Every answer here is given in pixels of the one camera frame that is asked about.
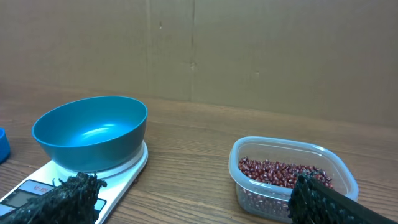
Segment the blue plastic measuring scoop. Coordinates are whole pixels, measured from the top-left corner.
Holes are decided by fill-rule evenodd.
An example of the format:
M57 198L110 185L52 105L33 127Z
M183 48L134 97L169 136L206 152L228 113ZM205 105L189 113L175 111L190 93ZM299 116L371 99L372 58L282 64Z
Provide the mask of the blue plastic measuring scoop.
M11 153L11 148L4 128L0 128L0 163L6 161Z

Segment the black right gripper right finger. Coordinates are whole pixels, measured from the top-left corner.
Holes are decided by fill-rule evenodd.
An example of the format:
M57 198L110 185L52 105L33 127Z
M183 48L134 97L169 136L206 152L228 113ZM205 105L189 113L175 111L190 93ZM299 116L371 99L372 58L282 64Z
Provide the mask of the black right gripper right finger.
M293 224L397 224L326 187L312 175L298 175L288 211Z

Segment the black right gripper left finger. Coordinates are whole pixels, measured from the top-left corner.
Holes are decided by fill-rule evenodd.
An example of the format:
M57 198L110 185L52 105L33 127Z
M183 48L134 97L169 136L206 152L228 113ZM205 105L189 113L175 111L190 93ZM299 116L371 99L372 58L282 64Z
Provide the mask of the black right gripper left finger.
M28 199L1 218L1 224L94 224L99 218L98 194L106 186L97 175L79 172L46 194Z

